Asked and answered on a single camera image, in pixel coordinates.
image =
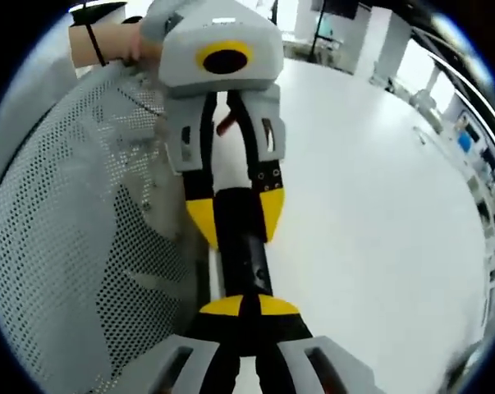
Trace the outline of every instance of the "window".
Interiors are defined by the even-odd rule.
[[[437,109],[440,113],[447,110],[454,95],[455,87],[453,83],[448,79],[446,74],[439,72],[437,81],[431,89],[431,97],[435,99]]]
[[[277,25],[278,29],[286,33],[294,33],[296,16],[298,15],[298,0],[279,0]]]
[[[415,94],[428,85],[434,67],[432,58],[411,39],[404,52],[396,78],[410,93]]]

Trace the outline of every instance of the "black lens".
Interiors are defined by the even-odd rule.
[[[234,49],[223,49],[211,53],[204,60],[204,68],[213,74],[231,74],[247,65],[247,56]]]

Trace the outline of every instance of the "yellow plastic part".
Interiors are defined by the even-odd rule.
[[[283,314],[300,314],[300,311],[287,301],[279,300],[270,295],[259,295],[260,309],[262,315],[283,315]]]
[[[247,64],[253,58],[253,49],[250,45],[246,43],[242,43],[241,41],[237,41],[235,39],[227,39],[225,41],[218,41],[216,43],[212,43],[202,47],[196,53],[196,64],[202,70],[205,70],[204,62],[207,56],[212,55],[215,52],[224,51],[224,50],[232,50],[243,53],[247,58]]]
[[[221,300],[206,304],[199,310],[201,314],[221,314],[226,316],[238,316],[240,313],[242,295],[222,298]]]
[[[260,201],[264,210],[265,232],[268,241],[274,237],[274,232],[277,230],[278,219],[282,213],[283,188],[264,191],[260,193]]]
[[[187,211],[195,221],[207,242],[215,250],[218,249],[218,236],[214,223],[213,199],[193,199],[186,201]]]

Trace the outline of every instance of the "yellow circular ring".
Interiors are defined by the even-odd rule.
[[[202,47],[196,53],[196,64],[202,70],[205,70],[204,62],[207,56],[212,55],[215,52],[224,51],[224,50],[232,50],[242,53],[247,58],[247,64],[253,58],[253,49],[250,45],[246,43],[242,43],[241,41],[236,41],[234,39],[228,39],[225,41],[218,41],[216,43],[212,43]]]

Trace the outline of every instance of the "perforated panel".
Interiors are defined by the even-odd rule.
[[[195,300],[162,114],[144,76],[109,65],[53,108],[0,185],[0,325],[45,392],[105,392]]]

